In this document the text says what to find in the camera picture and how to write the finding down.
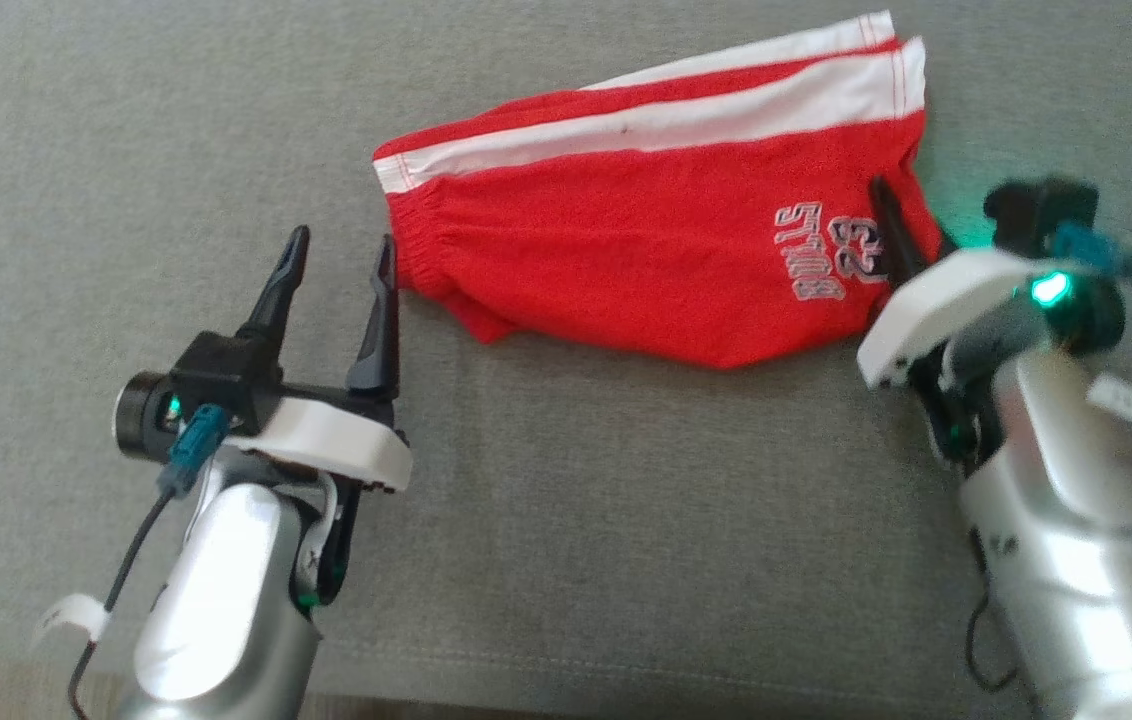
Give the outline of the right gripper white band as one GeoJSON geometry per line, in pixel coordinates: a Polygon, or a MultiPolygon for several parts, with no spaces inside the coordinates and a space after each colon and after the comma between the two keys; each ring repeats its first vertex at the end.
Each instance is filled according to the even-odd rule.
{"type": "Polygon", "coordinates": [[[882,268],[895,290],[858,348],[869,387],[904,386],[910,372],[937,360],[937,387],[964,389],[1045,345],[1049,324],[1031,288],[1054,272],[1050,263],[995,249],[959,250],[949,229],[938,228],[937,264],[927,269],[887,178],[874,177],[869,195],[882,268]]]}

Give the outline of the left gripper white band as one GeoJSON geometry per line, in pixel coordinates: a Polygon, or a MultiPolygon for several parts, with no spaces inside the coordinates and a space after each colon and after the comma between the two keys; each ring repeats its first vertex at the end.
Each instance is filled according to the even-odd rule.
{"type": "MultiPolygon", "coordinates": [[[[305,282],[311,231],[295,225],[237,338],[283,341],[295,291],[305,282]]],[[[277,408],[255,436],[233,430],[229,446],[293,465],[360,480],[384,492],[405,491],[412,452],[398,432],[400,297],[394,238],[384,234],[370,281],[374,305],[346,388],[288,384],[277,408]]]]}

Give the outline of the red shorts with white stripe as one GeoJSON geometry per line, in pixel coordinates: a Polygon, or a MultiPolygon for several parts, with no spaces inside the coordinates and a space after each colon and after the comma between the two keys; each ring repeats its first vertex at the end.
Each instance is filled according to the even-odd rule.
{"type": "Polygon", "coordinates": [[[717,369],[855,336],[889,295],[874,179],[938,251],[927,60],[868,12],[394,138],[374,170],[400,286],[483,343],[717,369]]]}

